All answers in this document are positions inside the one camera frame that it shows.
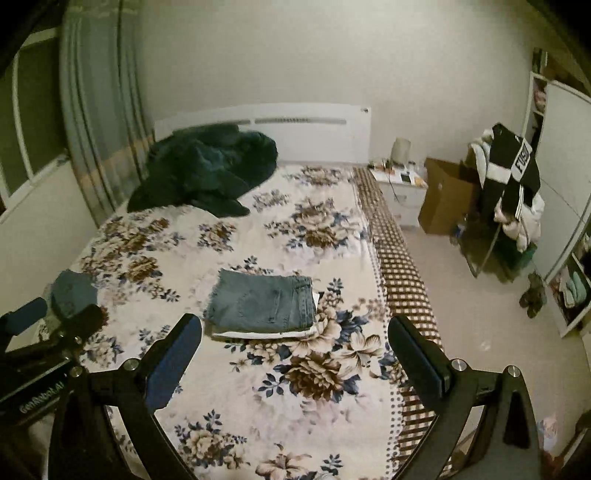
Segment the blue denim jeans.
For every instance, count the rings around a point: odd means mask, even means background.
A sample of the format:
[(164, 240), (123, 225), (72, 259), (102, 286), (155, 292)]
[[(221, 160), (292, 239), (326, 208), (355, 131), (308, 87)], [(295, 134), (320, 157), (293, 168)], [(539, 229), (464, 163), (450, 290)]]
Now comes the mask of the blue denim jeans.
[(299, 275), (254, 275), (221, 270), (204, 317), (224, 332), (307, 331), (315, 322), (312, 280)]

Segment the blue denim piece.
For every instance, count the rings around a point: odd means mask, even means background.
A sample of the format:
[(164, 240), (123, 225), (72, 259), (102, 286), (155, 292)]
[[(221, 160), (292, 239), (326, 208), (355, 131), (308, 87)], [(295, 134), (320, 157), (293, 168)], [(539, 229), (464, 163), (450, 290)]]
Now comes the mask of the blue denim piece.
[(97, 289), (85, 273), (62, 271), (50, 288), (50, 305), (60, 322), (66, 322), (97, 301)]

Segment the floral bed blanket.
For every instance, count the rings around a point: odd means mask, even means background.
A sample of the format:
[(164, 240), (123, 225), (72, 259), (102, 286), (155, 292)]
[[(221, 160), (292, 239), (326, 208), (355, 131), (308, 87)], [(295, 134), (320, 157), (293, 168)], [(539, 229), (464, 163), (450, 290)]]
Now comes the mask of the floral bed blanket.
[(197, 351), (155, 418), (196, 479), (390, 479), (423, 439), (421, 404), (388, 340), (407, 317), (440, 332), (373, 175), (286, 165), (242, 218), (191, 206), (113, 214), (70, 266), (105, 324), (91, 373), (144, 356), (181, 316)]

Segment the dark green blanket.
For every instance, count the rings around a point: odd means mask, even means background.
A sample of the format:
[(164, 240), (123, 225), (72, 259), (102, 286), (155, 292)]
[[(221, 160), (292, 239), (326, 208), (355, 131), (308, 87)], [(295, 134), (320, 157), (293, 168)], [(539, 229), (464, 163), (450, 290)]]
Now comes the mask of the dark green blanket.
[(239, 198), (273, 176), (278, 155), (272, 138), (235, 124), (176, 130), (150, 147), (147, 178), (127, 211), (188, 205), (217, 218), (245, 217)]

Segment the brown cardboard box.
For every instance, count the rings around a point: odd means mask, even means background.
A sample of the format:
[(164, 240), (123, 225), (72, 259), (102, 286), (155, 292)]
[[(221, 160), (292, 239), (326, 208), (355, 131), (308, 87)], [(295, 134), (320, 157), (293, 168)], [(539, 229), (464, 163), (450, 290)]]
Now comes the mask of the brown cardboard box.
[(428, 190), (419, 215), (426, 234), (448, 236), (468, 214), (480, 191), (475, 169), (464, 163), (427, 158)]

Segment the white nightstand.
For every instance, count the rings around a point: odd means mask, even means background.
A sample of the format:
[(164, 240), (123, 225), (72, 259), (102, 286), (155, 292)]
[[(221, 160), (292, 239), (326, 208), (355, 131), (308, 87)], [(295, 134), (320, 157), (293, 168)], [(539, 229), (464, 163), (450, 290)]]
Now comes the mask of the white nightstand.
[(387, 169), (378, 164), (370, 164), (369, 168), (397, 223), (405, 228), (419, 227), (419, 216), (428, 191), (427, 182), (414, 170)]

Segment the plaid curtain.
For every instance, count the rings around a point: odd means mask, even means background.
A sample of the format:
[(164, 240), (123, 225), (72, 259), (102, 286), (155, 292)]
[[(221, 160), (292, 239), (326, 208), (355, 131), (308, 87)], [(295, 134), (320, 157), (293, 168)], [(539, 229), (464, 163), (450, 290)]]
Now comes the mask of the plaid curtain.
[(71, 1), (60, 34), (59, 88), (82, 196), (101, 225), (146, 177), (153, 141), (139, 88), (138, 1)]

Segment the clothes pile on chair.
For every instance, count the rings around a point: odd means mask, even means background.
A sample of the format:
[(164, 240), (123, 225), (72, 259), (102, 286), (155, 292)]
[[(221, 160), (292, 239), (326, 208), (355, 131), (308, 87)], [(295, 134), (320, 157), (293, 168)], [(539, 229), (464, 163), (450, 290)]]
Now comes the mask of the clothes pile on chair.
[(545, 202), (533, 147), (501, 123), (468, 144), (465, 164), (474, 169), (484, 195), (484, 216), (525, 252), (542, 235)]

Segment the small table lamp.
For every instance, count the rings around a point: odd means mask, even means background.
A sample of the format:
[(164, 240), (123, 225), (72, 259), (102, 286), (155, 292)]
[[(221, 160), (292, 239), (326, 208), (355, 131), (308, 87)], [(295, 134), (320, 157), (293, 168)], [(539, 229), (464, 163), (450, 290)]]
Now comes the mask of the small table lamp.
[(397, 137), (394, 140), (390, 160), (399, 165), (407, 165), (410, 161), (412, 142), (409, 139)]

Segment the white wardrobe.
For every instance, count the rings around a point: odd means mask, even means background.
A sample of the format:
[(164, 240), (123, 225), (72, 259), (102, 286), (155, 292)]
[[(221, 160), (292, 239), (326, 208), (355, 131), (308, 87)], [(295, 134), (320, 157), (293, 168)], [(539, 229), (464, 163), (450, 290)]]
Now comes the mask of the white wardrobe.
[(578, 251), (590, 233), (590, 97), (531, 73), (522, 136), (535, 150), (545, 201), (533, 264), (565, 337), (590, 313), (590, 278)]

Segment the white headboard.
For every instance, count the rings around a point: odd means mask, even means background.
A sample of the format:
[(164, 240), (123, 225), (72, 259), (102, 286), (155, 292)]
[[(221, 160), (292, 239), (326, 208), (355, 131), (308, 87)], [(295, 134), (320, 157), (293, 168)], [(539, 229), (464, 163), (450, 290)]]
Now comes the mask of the white headboard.
[(187, 127), (235, 124), (272, 138), (283, 162), (363, 165), (370, 160), (370, 123), (369, 107), (264, 103), (177, 113), (154, 123), (154, 138)]

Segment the window frame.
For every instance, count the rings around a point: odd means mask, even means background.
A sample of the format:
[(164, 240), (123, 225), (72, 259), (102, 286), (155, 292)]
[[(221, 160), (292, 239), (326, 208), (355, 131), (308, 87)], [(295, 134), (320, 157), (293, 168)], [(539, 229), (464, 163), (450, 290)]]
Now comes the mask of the window frame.
[(59, 93), (59, 29), (30, 34), (1, 74), (1, 213), (67, 159)]

